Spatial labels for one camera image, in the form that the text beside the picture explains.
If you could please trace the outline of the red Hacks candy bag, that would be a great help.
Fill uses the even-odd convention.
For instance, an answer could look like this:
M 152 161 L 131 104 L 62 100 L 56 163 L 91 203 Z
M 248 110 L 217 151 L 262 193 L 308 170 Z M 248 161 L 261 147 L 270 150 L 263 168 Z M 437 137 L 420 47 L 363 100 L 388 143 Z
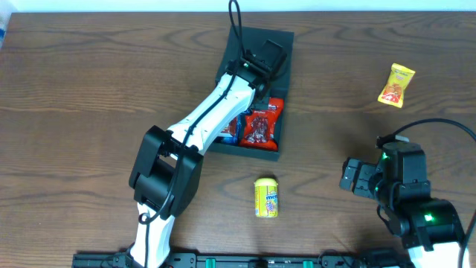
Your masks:
M 277 151 L 274 132 L 283 107 L 284 99 L 269 98 L 267 109 L 251 110 L 251 114 L 244 117 L 245 128 L 239 146 Z

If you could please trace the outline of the red cookie carton box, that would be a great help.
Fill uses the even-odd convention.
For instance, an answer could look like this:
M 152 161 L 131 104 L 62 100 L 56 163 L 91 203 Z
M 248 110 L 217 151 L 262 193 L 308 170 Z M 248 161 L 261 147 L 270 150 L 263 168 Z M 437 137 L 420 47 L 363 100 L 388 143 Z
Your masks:
M 219 133 L 221 138 L 233 138 L 237 134 L 237 118 L 232 119 Z

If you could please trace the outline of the blue Oreo cookie pack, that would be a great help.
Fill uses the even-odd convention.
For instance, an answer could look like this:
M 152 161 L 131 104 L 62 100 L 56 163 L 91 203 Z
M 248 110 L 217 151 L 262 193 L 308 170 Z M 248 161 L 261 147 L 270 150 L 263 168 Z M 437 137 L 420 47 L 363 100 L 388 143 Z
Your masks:
M 218 137 L 215 139 L 215 142 L 220 144 L 236 145 L 238 143 L 238 138 L 237 137 Z

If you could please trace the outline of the yellow Mentos gum bottle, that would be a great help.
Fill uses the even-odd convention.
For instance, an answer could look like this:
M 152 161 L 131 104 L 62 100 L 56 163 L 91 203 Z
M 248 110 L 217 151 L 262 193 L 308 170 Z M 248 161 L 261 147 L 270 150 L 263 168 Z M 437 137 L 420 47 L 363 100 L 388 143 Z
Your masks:
M 275 179 L 257 179 L 254 182 L 254 197 L 257 217 L 278 217 L 278 183 Z

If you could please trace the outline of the yellow snack packet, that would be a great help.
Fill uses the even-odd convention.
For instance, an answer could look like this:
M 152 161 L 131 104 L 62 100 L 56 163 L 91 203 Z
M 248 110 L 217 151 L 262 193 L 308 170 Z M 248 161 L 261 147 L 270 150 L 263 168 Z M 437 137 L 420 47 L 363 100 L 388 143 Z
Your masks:
M 389 78 L 387 79 L 385 87 L 378 96 L 377 101 L 397 108 L 402 108 L 405 90 L 415 74 L 416 72 L 414 70 L 398 63 L 393 63 Z

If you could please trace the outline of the blue Eclipse mints box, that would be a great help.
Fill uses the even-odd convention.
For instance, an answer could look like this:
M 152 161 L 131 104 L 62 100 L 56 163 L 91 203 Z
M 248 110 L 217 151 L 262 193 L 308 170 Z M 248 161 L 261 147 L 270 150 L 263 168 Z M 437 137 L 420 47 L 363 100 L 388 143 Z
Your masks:
M 253 114 L 253 109 L 248 108 L 246 111 L 242 112 L 242 115 L 249 116 Z

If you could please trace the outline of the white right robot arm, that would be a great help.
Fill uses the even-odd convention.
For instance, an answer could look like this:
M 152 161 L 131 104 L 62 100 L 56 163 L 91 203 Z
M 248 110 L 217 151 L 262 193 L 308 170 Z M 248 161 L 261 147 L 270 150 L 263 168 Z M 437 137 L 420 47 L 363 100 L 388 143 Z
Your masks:
M 363 255 L 357 267 L 469 267 L 468 239 L 456 208 L 433 198 L 423 149 L 400 135 L 378 138 L 377 163 L 347 158 L 340 188 L 375 200 L 387 230 L 406 256 L 392 249 Z

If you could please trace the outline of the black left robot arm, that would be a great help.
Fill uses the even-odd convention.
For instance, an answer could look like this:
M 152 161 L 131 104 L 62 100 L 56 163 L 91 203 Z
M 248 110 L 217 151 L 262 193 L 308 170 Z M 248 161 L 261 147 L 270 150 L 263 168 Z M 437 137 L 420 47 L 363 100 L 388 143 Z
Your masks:
M 215 89 L 189 115 L 144 134 L 129 186 L 138 204 L 138 231 L 130 258 L 138 267 L 160 267 L 170 252 L 173 224 L 197 192 L 204 154 L 223 129 L 266 96 L 285 71 L 292 46 L 267 39 L 257 53 L 239 48 Z

